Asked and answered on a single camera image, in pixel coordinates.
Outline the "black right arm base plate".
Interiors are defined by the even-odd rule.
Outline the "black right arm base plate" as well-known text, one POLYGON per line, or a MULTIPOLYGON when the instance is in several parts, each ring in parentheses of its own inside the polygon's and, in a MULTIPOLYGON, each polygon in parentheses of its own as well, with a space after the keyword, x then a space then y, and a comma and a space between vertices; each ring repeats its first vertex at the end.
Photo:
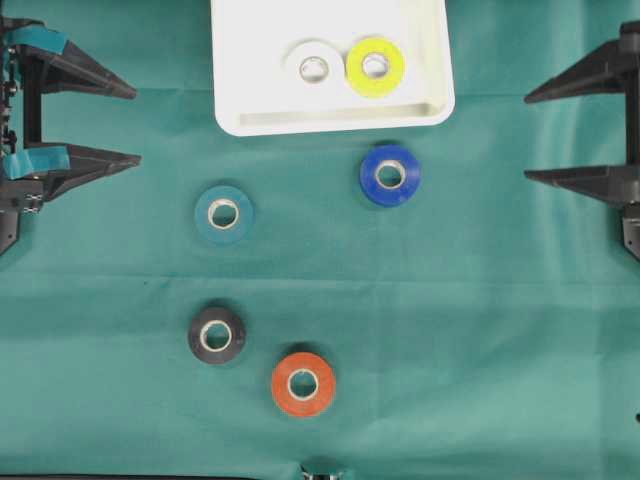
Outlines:
POLYGON ((640 220, 638 217, 621 216, 623 244, 626 251, 640 260, 640 220))

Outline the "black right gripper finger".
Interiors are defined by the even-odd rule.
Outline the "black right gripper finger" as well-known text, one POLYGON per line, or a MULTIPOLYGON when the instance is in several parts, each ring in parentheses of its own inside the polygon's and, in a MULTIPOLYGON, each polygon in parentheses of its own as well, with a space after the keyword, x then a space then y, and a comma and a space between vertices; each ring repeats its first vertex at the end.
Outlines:
POLYGON ((600 200, 607 205, 639 202, 639 167, 632 165, 527 170, 526 178, 600 200))
POLYGON ((531 93, 527 104, 595 94, 628 94, 639 72, 639 42, 610 40, 531 93))

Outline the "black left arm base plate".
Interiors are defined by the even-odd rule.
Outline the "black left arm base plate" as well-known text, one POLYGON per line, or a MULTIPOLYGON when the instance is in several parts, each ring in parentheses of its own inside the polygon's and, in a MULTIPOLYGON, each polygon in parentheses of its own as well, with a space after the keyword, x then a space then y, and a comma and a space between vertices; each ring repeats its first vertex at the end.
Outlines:
POLYGON ((0 213, 0 255, 3 255, 18 241, 20 217, 20 210, 0 213))

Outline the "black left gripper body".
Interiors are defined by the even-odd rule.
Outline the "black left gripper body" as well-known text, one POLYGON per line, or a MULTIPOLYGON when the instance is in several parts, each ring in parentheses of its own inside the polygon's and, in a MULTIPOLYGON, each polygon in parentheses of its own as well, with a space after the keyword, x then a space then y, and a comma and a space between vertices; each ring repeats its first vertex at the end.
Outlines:
POLYGON ((1 19, 1 213, 37 213, 47 200, 50 146, 42 142, 42 96, 50 67, 43 23, 1 19))

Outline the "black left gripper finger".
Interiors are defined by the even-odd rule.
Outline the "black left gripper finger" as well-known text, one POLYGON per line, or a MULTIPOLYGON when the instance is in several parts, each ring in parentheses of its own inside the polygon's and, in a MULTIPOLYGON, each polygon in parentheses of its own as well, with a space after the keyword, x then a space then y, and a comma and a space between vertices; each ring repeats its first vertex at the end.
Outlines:
POLYGON ((64 143, 34 143, 4 158, 10 181, 42 186, 42 199, 53 200, 68 190, 140 164, 142 157, 64 143))
POLYGON ((21 84, 42 94, 75 91, 132 100, 137 90, 98 63, 61 32, 21 27, 9 32, 21 84))

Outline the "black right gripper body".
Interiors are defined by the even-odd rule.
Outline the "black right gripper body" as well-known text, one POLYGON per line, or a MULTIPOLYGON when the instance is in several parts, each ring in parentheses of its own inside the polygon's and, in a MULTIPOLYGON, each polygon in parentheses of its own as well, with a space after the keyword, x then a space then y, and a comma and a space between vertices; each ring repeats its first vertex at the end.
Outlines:
POLYGON ((626 165, 635 174, 627 187, 628 201, 622 218, 639 217, 639 21, 625 22, 620 27, 618 53, 621 55, 618 76, 625 92, 626 165))

